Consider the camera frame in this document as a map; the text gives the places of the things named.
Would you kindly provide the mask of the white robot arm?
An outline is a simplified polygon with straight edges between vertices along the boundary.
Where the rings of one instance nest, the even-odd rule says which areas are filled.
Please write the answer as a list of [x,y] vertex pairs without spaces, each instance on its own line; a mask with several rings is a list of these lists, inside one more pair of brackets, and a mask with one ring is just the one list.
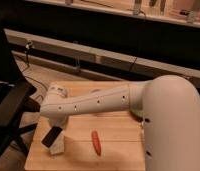
[[69,97],[59,85],[50,86],[40,112],[51,130],[42,143],[51,146],[71,115],[132,108],[143,111],[146,171],[200,171],[200,95],[190,81],[176,75],[77,97]]

